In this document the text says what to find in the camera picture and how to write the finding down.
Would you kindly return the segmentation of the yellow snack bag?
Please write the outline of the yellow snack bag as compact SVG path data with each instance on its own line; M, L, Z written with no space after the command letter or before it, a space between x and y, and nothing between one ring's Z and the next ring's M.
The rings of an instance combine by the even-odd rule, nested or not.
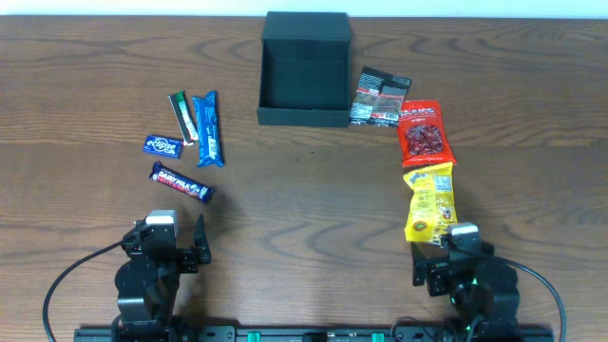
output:
M453 166L451 161L444 162L412 170L404 176L413 192L404 229L406 241L439 245L447 227L458 222Z

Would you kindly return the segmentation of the red candy bag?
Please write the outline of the red candy bag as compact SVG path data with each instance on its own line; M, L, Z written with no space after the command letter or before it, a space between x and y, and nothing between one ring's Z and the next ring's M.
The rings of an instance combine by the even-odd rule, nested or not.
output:
M438 101L404 101L400 114L397 132L403 167L457 163Z

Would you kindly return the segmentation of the blue cookie pack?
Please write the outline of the blue cookie pack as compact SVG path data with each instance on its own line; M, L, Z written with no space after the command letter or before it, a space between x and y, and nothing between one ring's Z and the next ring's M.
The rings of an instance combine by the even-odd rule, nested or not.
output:
M198 167L224 166L219 135L219 116L217 112L218 93L209 91L205 96L194 96L197 130L199 135Z

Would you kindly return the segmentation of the black snack packet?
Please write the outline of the black snack packet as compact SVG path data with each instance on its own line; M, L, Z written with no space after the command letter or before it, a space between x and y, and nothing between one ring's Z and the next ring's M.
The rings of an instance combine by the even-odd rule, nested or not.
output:
M364 66L351 104L350 123L397 127L411 84L410 78Z

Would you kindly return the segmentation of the black box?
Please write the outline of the black box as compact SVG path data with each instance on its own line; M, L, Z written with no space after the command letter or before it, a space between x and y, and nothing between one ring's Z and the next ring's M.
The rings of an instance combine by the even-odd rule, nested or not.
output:
M344 12L268 12L261 36L258 123L348 126L351 41Z

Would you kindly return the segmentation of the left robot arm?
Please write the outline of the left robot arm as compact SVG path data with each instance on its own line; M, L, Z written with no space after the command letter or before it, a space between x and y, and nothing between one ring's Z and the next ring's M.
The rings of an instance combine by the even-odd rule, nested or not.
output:
M174 210L155 210L123 236L120 246L129 260L115 275L120 316L110 328L113 341L181 341L185 336L173 320L181 275L197 273L212 255L203 215L192 247L177 246L178 231Z

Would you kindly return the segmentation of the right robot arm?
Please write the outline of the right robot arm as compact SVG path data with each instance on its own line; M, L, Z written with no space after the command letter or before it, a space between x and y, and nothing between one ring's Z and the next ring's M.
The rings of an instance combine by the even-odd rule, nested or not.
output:
M494 257L494 246L443 249L410 244L415 286L431 297L447 295L458 316L435 334L436 341L521 341L517 310L517 272Z

